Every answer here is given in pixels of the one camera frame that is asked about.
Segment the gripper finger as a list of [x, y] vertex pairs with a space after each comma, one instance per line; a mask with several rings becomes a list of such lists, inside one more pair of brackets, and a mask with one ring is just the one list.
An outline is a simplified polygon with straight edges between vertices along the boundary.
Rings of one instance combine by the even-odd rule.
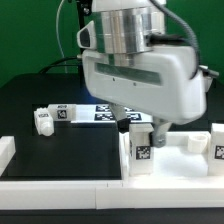
[[115, 103], [110, 103], [109, 108], [115, 118], [118, 130], [128, 131], [130, 119], [126, 115], [125, 108]]
[[171, 127], [171, 122], [161, 119], [153, 119], [152, 144], [156, 148], [161, 148], [166, 145], [166, 133]]

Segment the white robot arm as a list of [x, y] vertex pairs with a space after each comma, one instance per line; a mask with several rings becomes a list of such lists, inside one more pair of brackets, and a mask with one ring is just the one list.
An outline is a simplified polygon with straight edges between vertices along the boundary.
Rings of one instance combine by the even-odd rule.
[[119, 123], [126, 107], [151, 115], [153, 145], [164, 146], [173, 123], [206, 110], [194, 32], [165, 0], [93, 0], [92, 14], [77, 33], [88, 91], [110, 103]]

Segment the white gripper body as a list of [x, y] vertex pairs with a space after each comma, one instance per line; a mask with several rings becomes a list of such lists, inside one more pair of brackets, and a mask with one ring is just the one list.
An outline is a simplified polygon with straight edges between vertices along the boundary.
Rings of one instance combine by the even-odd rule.
[[92, 96], [180, 125], [205, 113], [204, 80], [195, 70], [192, 48], [157, 45], [122, 67], [96, 51], [94, 23], [77, 33], [77, 43], [84, 49], [84, 78]]

